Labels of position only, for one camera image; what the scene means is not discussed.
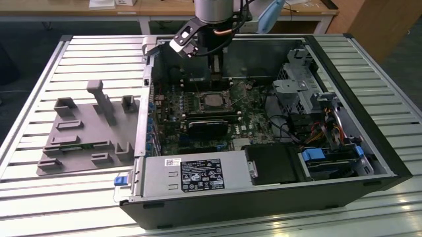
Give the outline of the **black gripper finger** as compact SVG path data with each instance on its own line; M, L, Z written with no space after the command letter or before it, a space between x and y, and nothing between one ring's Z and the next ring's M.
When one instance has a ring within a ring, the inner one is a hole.
M211 81L222 80L223 56L212 55L208 57L208 69Z

